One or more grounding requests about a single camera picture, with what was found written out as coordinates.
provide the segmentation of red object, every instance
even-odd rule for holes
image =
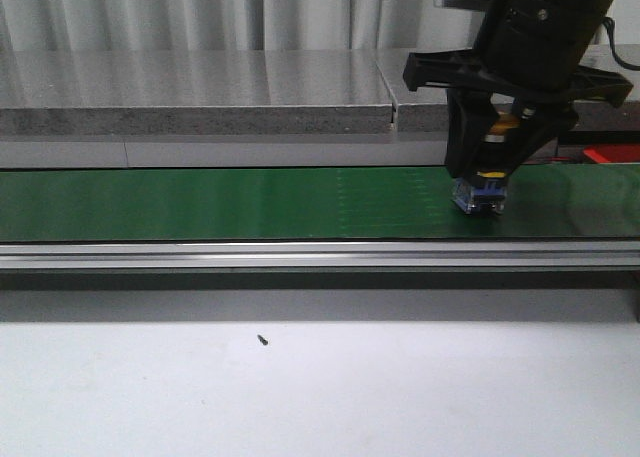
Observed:
[[[583,153],[596,164],[640,162],[640,144],[591,145]]]

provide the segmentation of white table surface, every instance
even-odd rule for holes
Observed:
[[[5,290],[0,455],[640,455],[638,290],[552,284]]]

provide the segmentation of small blue object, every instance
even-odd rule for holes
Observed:
[[[455,181],[453,201],[465,214],[501,214],[506,198],[506,179],[484,179],[483,187],[475,187],[462,177]]]

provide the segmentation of conveyor belt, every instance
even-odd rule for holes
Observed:
[[[0,267],[640,264],[640,166],[523,167],[501,217],[450,191],[434,167],[5,171]]]

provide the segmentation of robotic arm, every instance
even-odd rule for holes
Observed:
[[[502,212],[509,176],[578,122],[573,101],[622,105],[627,79],[579,65],[612,1],[491,0],[472,49],[409,55],[409,90],[447,87],[445,165],[464,212]],[[513,97],[510,113],[494,93]]]

